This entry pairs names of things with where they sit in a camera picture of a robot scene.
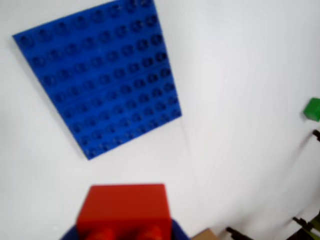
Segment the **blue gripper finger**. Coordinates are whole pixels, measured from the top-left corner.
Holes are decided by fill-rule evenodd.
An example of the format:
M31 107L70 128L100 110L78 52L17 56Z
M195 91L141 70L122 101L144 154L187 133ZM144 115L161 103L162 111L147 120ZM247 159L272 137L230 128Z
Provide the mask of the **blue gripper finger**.
M174 219L171 220L171 240L190 240L182 227Z
M60 240L79 240L79 234L77 226L73 225L61 238Z

